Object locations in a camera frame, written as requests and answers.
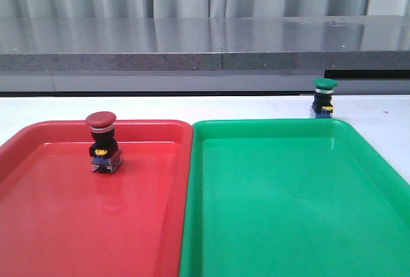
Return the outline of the red mushroom push button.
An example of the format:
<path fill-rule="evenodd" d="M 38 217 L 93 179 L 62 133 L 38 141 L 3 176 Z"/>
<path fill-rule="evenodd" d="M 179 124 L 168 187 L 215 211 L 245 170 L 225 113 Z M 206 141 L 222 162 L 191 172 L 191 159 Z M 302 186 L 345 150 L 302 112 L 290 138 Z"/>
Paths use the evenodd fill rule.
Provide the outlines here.
<path fill-rule="evenodd" d="M 112 112 L 96 112 L 85 119 L 94 140 L 89 147 L 93 172 L 113 174 L 123 163 L 123 150 L 115 139 L 116 118 Z"/>

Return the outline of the red plastic tray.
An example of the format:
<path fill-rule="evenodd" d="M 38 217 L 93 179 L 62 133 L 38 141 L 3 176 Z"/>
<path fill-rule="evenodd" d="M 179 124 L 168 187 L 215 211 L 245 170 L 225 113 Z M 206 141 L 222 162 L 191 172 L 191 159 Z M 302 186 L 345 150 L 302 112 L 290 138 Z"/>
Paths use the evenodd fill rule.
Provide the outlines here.
<path fill-rule="evenodd" d="M 177 276 L 192 134 L 118 121 L 124 161 L 102 174 L 83 121 L 20 130 L 1 146 L 1 275 Z"/>

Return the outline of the grey stone counter ledge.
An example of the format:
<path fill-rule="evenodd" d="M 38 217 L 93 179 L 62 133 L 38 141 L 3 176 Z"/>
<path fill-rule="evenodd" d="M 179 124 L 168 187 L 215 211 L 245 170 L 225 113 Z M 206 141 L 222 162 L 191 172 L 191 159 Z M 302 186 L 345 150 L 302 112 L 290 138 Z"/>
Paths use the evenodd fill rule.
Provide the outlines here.
<path fill-rule="evenodd" d="M 409 18 L 13 18 L 1 95 L 409 93 Z"/>

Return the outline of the green mushroom push button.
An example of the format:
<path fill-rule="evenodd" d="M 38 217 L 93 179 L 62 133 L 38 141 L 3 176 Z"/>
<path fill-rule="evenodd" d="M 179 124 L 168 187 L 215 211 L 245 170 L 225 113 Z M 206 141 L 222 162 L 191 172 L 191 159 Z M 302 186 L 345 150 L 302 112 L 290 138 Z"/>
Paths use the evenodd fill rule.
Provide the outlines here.
<path fill-rule="evenodd" d="M 316 88 L 311 105 L 311 117 L 316 119 L 331 118 L 334 111 L 331 103 L 332 95 L 338 82 L 329 78 L 318 78 L 314 84 Z"/>

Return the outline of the green plastic tray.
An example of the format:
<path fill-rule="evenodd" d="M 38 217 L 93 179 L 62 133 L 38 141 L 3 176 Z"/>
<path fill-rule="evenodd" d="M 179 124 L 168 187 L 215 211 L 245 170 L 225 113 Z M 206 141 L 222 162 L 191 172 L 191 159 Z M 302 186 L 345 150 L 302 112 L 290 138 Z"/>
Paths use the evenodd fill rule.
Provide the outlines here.
<path fill-rule="evenodd" d="M 409 184 L 350 124 L 193 128 L 181 276 L 409 275 Z"/>

